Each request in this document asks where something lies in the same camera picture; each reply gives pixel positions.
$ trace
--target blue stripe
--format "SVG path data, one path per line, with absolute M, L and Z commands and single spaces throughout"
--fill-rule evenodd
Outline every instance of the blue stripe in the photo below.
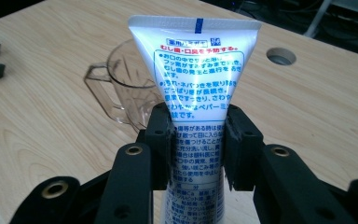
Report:
M 196 30 L 195 33 L 196 34 L 200 34 L 202 31 L 202 24 L 203 24 L 203 18 L 197 18 L 196 21 Z

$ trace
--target wood grain surface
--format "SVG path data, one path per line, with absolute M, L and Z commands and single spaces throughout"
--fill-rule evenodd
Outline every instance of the wood grain surface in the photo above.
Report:
M 0 19 L 0 223 L 40 182 L 81 183 L 109 170 L 136 138 L 109 119 L 83 82 L 92 63 L 131 38 L 135 14 L 248 19 L 196 0 L 48 0 Z M 284 48 L 292 65 L 266 53 Z M 263 24 L 231 102 L 267 144 L 294 149 L 322 180 L 346 189 L 358 178 L 358 54 Z M 226 191 L 227 223 L 258 223 L 252 193 Z M 155 192 L 155 223 L 161 192 Z

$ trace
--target white tube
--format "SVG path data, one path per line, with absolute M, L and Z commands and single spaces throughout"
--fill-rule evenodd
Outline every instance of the white tube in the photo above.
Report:
M 161 223 L 222 223 L 222 138 L 259 21 L 133 16 L 129 27 L 176 128 Z

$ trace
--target round hole in desk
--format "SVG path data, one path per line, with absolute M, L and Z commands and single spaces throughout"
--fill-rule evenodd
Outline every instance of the round hole in desk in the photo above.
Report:
M 279 65 L 291 65 L 296 62 L 296 55 L 289 49 L 273 48 L 267 50 L 267 58 Z

